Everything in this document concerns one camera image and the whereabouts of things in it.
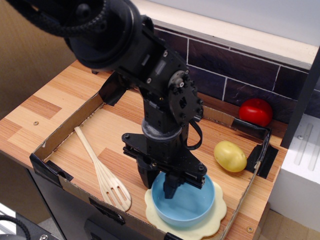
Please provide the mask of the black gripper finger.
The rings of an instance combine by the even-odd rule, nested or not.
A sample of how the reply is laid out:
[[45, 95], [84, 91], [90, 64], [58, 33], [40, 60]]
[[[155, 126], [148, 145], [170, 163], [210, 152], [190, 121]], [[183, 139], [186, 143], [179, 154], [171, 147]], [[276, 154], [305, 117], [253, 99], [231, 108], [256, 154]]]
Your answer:
[[182, 177], [173, 174], [166, 174], [163, 183], [165, 199], [172, 199], [176, 193], [177, 188], [183, 185], [184, 183], [185, 180]]
[[138, 159], [137, 168], [144, 186], [151, 189], [153, 182], [160, 173], [158, 165], [156, 163], [146, 163], [143, 160]]

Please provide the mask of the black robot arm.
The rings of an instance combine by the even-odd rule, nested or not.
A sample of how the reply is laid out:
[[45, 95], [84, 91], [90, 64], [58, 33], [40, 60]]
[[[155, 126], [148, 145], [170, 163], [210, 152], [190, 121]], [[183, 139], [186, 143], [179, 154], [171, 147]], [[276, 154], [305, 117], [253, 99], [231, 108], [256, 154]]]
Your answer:
[[39, 29], [62, 37], [76, 59], [95, 72], [112, 74], [100, 95], [114, 105], [131, 88], [143, 98], [142, 133], [126, 133], [124, 153], [135, 158], [147, 188], [160, 172], [171, 199], [182, 184], [201, 189], [207, 168], [188, 145], [198, 134], [203, 101], [185, 60], [154, 34], [152, 20], [129, 0], [12, 0], [10, 5]]

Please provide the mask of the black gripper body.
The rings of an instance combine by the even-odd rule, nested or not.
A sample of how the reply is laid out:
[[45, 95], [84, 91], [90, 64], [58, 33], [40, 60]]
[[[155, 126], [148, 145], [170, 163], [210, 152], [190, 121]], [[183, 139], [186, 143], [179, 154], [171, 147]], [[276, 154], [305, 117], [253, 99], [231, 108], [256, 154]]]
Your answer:
[[143, 134], [125, 133], [123, 153], [147, 164], [156, 163], [160, 172], [180, 176], [184, 183], [198, 189], [205, 184], [207, 167], [190, 150], [182, 145], [179, 138], [169, 142], [159, 142]]

